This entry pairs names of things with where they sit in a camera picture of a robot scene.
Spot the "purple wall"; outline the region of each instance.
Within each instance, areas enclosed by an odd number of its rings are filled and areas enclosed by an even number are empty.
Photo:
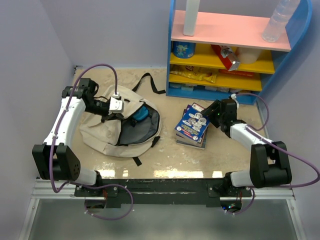
[[[40,0],[75,65],[166,67],[170,0]],[[201,0],[200,11],[270,17],[279,0]],[[186,9],[186,0],[176,1]]]
[[[320,1],[314,0],[312,5],[306,36],[263,97],[271,111],[267,125],[270,138],[285,142],[289,151],[304,156],[320,168]],[[317,177],[314,170],[294,158],[290,158],[290,164],[293,184]],[[320,184],[296,188],[294,195],[307,239],[319,239],[320,215],[316,206]]]
[[[73,68],[39,0],[0,3],[0,239],[18,239],[48,135]]]

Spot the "backpack strap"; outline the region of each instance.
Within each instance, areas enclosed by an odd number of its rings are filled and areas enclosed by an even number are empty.
[[[135,162],[135,164],[139,167],[140,165],[142,165],[142,162],[140,161],[139,157],[134,156],[133,160]]]
[[[160,136],[155,136],[155,137],[154,137],[154,139],[153,139],[153,141],[152,141],[151,148],[153,148],[153,147],[156,145],[156,143],[159,141],[159,139],[160,139]],[[142,162],[140,161],[139,157],[135,156],[135,157],[133,157],[133,160],[134,160],[135,164],[136,164],[138,167],[139,167],[140,165],[142,165]]]
[[[155,94],[165,94],[166,93],[166,90],[160,90],[158,91],[156,85],[155,85],[155,82],[154,82],[154,78],[151,76],[151,74],[149,72],[146,72],[142,77],[141,79],[139,80],[139,82],[137,83],[137,85],[132,89],[133,92],[136,92],[141,84],[141,81],[144,77],[147,77],[147,76],[150,76],[150,83],[151,83],[151,88],[152,88],[152,91],[155,93]]]
[[[154,137],[154,139],[152,141],[151,148],[153,148],[156,145],[156,143],[159,141],[160,138],[161,138],[160,136],[155,136]]]

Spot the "glass panel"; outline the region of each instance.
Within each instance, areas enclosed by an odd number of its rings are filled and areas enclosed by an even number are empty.
[[[128,207],[100,214],[114,217]],[[133,209],[121,220],[106,221],[84,214],[83,199],[42,199],[29,240],[297,239],[286,200],[256,200],[235,217],[202,205],[137,204]]]

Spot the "wooden shelf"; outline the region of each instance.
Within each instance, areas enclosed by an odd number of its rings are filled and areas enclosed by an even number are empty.
[[[261,37],[268,17],[241,16],[198,12],[194,36],[183,35],[185,13],[176,10],[172,26],[172,41],[228,45],[245,48],[289,52],[291,46],[284,32],[277,42],[267,42]]]
[[[253,77],[243,77],[219,73],[216,76],[215,83],[211,83],[208,81],[198,81],[183,76],[170,74],[169,82],[178,84],[196,84],[201,86],[211,86],[230,89],[242,89],[257,92],[260,92],[262,90],[260,76],[258,73],[256,73]]]
[[[202,43],[198,43],[196,45],[195,53],[190,58],[179,58],[171,53],[170,64],[226,69],[219,57],[211,48],[211,45]],[[272,61],[271,51],[263,50],[255,63],[240,64],[238,70],[260,74],[274,74],[275,67]]]

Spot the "plastic water bottle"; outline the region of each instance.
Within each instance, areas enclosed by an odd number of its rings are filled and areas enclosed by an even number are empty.
[[[300,0],[280,0],[262,33],[265,41],[273,43],[279,39],[299,3]]]

